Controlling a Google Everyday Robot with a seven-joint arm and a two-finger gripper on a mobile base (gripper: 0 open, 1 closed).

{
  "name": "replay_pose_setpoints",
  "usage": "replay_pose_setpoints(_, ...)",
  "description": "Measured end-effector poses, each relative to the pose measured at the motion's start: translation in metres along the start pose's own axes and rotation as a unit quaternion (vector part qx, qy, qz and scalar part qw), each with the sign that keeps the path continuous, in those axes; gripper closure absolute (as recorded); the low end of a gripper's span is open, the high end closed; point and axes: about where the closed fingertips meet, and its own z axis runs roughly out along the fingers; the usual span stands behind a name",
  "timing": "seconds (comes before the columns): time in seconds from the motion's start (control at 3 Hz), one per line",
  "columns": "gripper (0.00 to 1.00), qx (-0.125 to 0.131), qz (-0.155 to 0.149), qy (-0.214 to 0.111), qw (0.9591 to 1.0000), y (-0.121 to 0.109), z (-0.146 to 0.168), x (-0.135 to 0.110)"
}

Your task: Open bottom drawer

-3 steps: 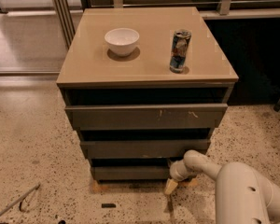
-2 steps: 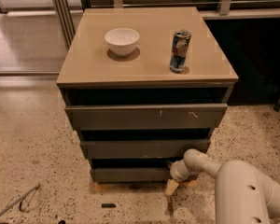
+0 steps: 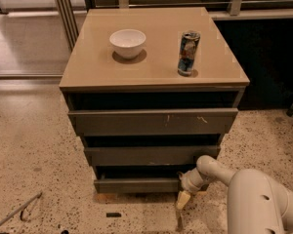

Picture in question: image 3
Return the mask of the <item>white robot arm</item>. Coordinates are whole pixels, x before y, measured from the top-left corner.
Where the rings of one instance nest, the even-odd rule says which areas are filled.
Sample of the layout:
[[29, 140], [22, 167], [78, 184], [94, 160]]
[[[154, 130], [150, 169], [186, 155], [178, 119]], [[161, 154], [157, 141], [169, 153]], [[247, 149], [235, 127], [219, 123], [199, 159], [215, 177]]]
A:
[[177, 210], [214, 181], [228, 188], [228, 234], [293, 234], [293, 191], [261, 171], [234, 171], [203, 155], [194, 169], [180, 174], [180, 181]]

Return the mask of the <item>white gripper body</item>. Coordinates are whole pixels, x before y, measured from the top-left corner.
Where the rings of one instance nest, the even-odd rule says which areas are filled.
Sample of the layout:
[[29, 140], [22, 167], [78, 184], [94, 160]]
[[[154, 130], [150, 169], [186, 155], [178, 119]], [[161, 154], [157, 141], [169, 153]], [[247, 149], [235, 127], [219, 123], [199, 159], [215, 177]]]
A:
[[182, 188], [191, 194], [196, 194], [209, 184], [208, 178], [197, 169], [184, 173], [184, 177], [180, 181]]

